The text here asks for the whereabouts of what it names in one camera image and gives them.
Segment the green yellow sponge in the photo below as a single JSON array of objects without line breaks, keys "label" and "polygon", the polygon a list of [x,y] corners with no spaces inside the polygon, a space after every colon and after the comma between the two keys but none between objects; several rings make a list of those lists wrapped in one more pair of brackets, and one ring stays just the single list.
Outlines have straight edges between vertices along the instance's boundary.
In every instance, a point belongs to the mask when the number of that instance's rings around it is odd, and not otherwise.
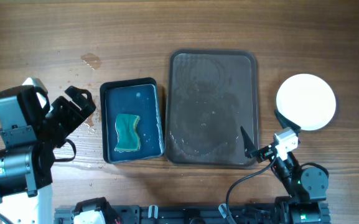
[{"label": "green yellow sponge", "polygon": [[115,129],[118,135],[118,142],[115,151],[135,152],[140,150],[140,137],[136,131],[140,117],[133,114],[118,114],[115,122]]}]

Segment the white plate blue stain front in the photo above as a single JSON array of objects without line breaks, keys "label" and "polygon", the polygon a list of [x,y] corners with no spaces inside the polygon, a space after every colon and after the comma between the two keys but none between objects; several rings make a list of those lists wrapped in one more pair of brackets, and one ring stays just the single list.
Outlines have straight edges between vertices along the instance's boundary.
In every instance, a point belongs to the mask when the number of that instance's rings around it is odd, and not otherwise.
[{"label": "white plate blue stain front", "polygon": [[328,127],[331,127],[333,124],[334,124],[335,120],[334,119],[331,119],[327,124],[325,124],[323,126],[323,128],[328,128]]}]

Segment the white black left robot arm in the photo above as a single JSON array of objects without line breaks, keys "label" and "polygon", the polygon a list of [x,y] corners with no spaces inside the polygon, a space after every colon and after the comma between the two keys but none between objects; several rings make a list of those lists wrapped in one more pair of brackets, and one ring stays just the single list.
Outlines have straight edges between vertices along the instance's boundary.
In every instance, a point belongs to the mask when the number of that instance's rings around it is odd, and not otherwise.
[{"label": "white black left robot arm", "polygon": [[68,98],[41,105],[39,86],[21,85],[0,92],[0,220],[3,223],[52,223],[54,149],[75,144],[68,139],[96,109],[88,90],[70,86]]}]

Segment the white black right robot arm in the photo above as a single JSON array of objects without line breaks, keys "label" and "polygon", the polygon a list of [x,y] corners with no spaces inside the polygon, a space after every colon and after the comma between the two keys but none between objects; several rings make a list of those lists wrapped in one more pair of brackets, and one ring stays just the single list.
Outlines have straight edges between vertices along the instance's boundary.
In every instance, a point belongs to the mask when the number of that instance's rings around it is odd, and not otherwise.
[{"label": "white black right robot arm", "polygon": [[326,190],[329,186],[328,170],[316,163],[300,164],[292,153],[299,143],[301,127],[287,119],[278,110],[274,114],[283,130],[276,132],[273,142],[257,149],[243,127],[240,128],[244,142],[245,156],[255,158],[258,163],[269,161],[264,169],[242,180],[271,170],[282,183],[287,196],[277,197],[273,204],[255,208],[255,213],[263,222],[270,223],[330,223]]}]

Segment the white plate blue stain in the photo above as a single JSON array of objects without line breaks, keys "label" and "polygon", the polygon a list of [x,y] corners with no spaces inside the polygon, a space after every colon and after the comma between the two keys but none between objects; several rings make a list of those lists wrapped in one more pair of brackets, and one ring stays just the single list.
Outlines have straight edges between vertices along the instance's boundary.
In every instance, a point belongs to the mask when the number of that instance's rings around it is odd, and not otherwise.
[{"label": "white plate blue stain", "polygon": [[322,128],[326,128],[328,123],[317,123],[317,124],[306,124],[301,126],[301,130],[303,131],[316,131]]},{"label": "white plate blue stain", "polygon": [[335,120],[334,119],[331,119],[327,124],[325,124],[323,126],[323,128],[328,128],[328,127],[331,127],[333,124],[334,124]]},{"label": "white plate blue stain", "polygon": [[276,107],[302,130],[316,131],[332,120],[337,102],[327,82],[318,76],[302,73],[282,83],[277,91]]}]

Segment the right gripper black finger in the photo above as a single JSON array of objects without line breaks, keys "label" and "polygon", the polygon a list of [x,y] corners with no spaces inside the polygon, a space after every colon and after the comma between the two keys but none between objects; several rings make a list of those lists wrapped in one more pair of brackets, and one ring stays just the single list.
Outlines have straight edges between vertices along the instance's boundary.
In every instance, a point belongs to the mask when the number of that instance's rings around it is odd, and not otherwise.
[{"label": "right gripper black finger", "polygon": [[245,156],[246,157],[255,157],[257,149],[253,143],[253,141],[250,139],[249,135],[245,131],[244,127],[240,127],[241,135],[243,137],[244,142],[244,149],[245,149]]},{"label": "right gripper black finger", "polygon": [[278,110],[274,110],[274,114],[276,119],[279,121],[279,124],[283,129],[291,128],[296,134],[299,134],[301,131],[301,127],[291,120],[287,119],[284,115],[282,115]]}]

